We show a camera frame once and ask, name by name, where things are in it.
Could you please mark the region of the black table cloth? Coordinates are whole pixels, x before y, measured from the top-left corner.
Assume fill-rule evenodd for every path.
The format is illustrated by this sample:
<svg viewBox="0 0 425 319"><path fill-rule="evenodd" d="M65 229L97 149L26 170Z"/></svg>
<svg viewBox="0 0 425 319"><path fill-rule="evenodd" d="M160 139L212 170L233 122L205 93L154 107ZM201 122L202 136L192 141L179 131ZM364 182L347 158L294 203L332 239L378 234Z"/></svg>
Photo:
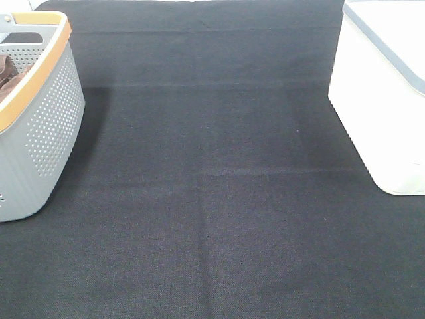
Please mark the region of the black table cloth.
<svg viewBox="0 0 425 319"><path fill-rule="evenodd" d="M327 92L341 1L47 1L84 119L1 225L2 318L423 318L424 198L371 180Z"/></svg>

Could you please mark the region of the grey perforated laundry basket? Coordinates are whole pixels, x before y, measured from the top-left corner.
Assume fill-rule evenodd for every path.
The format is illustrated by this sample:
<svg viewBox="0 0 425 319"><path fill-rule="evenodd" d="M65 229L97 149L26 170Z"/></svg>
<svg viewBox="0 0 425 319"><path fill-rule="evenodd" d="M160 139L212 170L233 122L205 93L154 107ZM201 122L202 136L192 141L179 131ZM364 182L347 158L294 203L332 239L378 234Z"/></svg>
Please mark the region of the grey perforated laundry basket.
<svg viewBox="0 0 425 319"><path fill-rule="evenodd" d="M1 55L22 73L1 102L1 220L24 219L48 201L73 149L85 100L59 11L1 14Z"/></svg>

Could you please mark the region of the white storage box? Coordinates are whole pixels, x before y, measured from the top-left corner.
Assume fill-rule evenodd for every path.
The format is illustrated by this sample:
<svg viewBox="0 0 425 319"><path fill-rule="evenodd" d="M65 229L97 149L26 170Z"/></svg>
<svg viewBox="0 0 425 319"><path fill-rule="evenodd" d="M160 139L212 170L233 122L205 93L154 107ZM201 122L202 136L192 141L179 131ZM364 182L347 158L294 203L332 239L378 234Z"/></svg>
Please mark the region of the white storage box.
<svg viewBox="0 0 425 319"><path fill-rule="evenodd" d="M344 2L328 97L377 187L423 195L424 2Z"/></svg>

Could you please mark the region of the brown towels in basket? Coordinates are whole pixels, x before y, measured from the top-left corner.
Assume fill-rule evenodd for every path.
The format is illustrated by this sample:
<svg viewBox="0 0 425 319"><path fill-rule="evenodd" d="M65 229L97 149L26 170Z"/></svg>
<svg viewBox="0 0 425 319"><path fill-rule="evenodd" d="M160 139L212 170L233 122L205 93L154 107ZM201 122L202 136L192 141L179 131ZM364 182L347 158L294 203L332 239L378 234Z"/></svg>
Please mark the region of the brown towels in basket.
<svg viewBox="0 0 425 319"><path fill-rule="evenodd" d="M24 76L32 68L30 64L22 73L18 73L15 68L11 57L8 55L1 55L1 94L0 101L4 101L11 91L18 85Z"/></svg>

